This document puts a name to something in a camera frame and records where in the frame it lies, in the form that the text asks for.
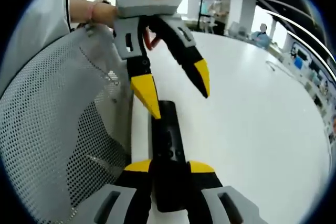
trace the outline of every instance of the robotic arm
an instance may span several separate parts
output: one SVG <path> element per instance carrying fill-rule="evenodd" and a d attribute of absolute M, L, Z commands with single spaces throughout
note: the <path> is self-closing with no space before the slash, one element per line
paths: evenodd
<path fill-rule="evenodd" d="M 122 60 L 127 61 L 131 89 L 156 118 L 160 109 L 150 61 L 142 40 L 146 27 L 164 40 L 174 59 L 201 94 L 209 96 L 209 72 L 196 49 L 190 30 L 176 10 L 182 0 L 116 0 L 120 17 L 114 23 L 114 43 Z"/>
<path fill-rule="evenodd" d="M 84 200 L 72 224 L 146 224 L 153 188 L 159 211 L 186 209 L 192 224 L 266 223 L 258 207 L 232 187 L 223 187 L 210 166 L 186 162 L 175 105 L 158 100 L 142 40 L 148 26 L 166 42 L 201 94 L 209 96 L 207 64 L 176 15 L 180 2 L 116 0 L 120 18 L 114 23 L 114 42 L 121 60 L 127 61 L 131 88 L 152 114 L 153 159 L 130 164 L 114 185 L 105 185 Z"/>

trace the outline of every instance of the desk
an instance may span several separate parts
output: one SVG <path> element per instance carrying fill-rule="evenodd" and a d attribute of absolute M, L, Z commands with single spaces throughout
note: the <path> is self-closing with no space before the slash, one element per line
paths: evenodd
<path fill-rule="evenodd" d="M 280 62 L 284 60 L 283 53 L 281 52 L 279 47 L 277 47 L 276 45 L 273 45 L 272 43 L 270 43 L 266 50 L 270 52 L 274 57 L 276 57 Z"/>
<path fill-rule="evenodd" d="M 211 94 L 204 99 L 164 43 L 148 52 L 159 98 L 176 103 L 187 160 L 215 168 L 223 186 L 253 201 L 269 224 L 298 223 L 328 178 L 328 139 L 304 87 L 265 61 L 267 51 L 223 36 L 193 33 L 208 63 Z M 147 110 L 134 98 L 132 161 L 150 157 Z M 187 224 L 186 211 L 150 224 Z"/>
<path fill-rule="evenodd" d="M 311 70 L 308 68 L 308 66 L 305 66 L 305 64 L 303 64 L 302 68 L 298 69 L 294 65 L 293 59 L 289 54 L 282 54 L 282 60 L 280 61 L 293 74 L 293 76 L 303 86 L 305 86 L 305 88 L 310 87 L 310 89 L 307 89 L 307 92 L 312 97 L 312 99 L 314 99 L 315 96 L 319 98 L 322 103 L 322 108 L 320 112 L 323 121 L 325 125 L 330 125 L 331 115 L 333 112 L 332 104 L 327 102 L 326 96 L 321 93 L 320 89 L 315 85 L 315 83 L 308 79 L 308 75 L 311 74 Z"/>

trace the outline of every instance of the human arm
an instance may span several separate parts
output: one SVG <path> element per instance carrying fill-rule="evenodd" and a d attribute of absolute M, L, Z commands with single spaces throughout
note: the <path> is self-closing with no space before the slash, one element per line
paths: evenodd
<path fill-rule="evenodd" d="M 73 23 L 89 22 L 90 8 L 92 2 L 86 0 L 69 0 L 70 19 Z M 92 21 L 94 23 L 104 24 L 113 28 L 114 21 L 118 18 L 118 9 L 106 3 L 96 3 L 92 10 Z M 149 50 L 152 50 L 160 41 L 159 38 L 154 38 L 150 41 L 149 30 L 143 31 L 145 45 Z"/>

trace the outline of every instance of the ceiling light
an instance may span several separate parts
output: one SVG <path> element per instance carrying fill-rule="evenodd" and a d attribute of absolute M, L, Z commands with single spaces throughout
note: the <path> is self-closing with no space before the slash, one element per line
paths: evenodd
<path fill-rule="evenodd" d="M 271 12 L 270 10 L 266 10 L 265 9 L 265 11 L 267 13 L 271 14 L 271 15 L 274 15 L 276 17 L 282 18 L 283 20 L 285 20 L 285 21 L 287 21 L 287 22 L 295 25 L 296 27 L 300 28 L 302 31 L 304 31 L 306 34 L 308 34 L 310 37 L 312 37 L 329 54 L 329 56 L 332 58 L 332 60 L 334 62 L 336 62 L 335 59 L 334 59 L 334 56 L 329 51 L 329 49 L 321 41 L 319 41 L 319 39 L 317 37 L 315 37 L 310 31 L 308 31 L 304 27 L 300 26 L 298 23 L 294 22 L 293 20 L 290 20 L 289 18 L 283 17 L 282 15 L 277 14 L 277 13 Z"/>
<path fill-rule="evenodd" d="M 297 36 L 296 34 L 292 33 L 291 31 L 287 31 L 287 33 L 289 35 L 293 36 L 296 40 L 300 41 L 305 47 L 307 47 L 320 60 L 320 62 L 322 63 L 322 65 L 324 65 L 324 67 L 327 69 L 327 71 L 329 72 L 329 74 L 333 78 L 333 81 L 336 82 L 336 76 L 332 72 L 331 68 L 328 66 L 328 64 L 326 63 L 326 61 L 323 60 L 322 57 L 311 46 L 309 46 L 308 43 L 306 43 L 299 36 Z"/>

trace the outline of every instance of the monitor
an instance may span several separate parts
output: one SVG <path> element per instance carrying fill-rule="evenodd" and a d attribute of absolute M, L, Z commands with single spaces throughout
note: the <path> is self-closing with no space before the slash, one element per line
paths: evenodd
<path fill-rule="evenodd" d="M 302 60 L 307 60 L 307 55 L 298 49 L 297 56 L 299 56 Z"/>
<path fill-rule="evenodd" d="M 319 66 L 313 60 L 309 64 L 309 68 L 312 69 L 312 70 L 315 70 L 316 73 L 319 73 L 319 71 L 320 71 Z"/>

